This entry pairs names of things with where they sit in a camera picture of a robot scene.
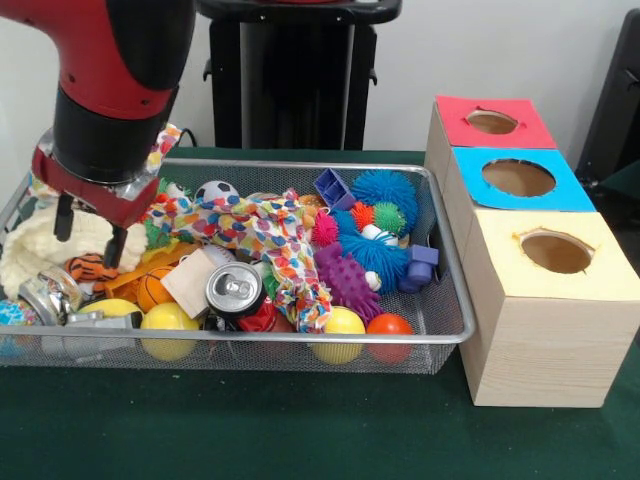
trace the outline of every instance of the table surface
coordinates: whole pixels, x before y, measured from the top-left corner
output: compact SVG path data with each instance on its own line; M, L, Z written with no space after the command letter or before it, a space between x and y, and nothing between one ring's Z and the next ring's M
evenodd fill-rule
M237 154L174 154L203 155ZM241 157L252 155L276 158ZM417 163L420 156L331 154L372 158ZM474 407L457 350L435 376L0 368L0 385L7 479L627 479L640 472L636 346L599 410Z

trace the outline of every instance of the red box top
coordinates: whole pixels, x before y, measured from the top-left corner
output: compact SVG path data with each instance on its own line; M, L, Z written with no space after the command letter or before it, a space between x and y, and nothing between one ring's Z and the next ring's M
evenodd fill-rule
M452 147L558 148L531 100L438 95L436 104Z

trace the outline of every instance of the stacked wooden boxes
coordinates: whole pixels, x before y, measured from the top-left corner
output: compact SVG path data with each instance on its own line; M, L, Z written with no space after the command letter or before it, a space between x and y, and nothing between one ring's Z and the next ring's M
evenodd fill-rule
M640 325L640 279L527 100L438 97L436 176L478 328L476 405L599 407Z

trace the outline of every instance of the basketball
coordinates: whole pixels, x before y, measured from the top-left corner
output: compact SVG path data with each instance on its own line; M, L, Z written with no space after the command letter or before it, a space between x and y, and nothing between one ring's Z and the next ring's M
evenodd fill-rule
M146 273L138 284L138 305L144 313L147 313L156 305L174 302L175 300L160 280L167 275L173 267L160 267Z

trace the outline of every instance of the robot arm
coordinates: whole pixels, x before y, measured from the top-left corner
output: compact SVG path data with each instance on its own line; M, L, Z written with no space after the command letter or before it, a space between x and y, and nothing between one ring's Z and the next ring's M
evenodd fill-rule
M126 228L155 196L138 177L177 92L194 0L0 0L0 16L47 33L60 55L51 149L33 160L63 194L56 235L68 238L77 197L114 225L105 263L117 265Z

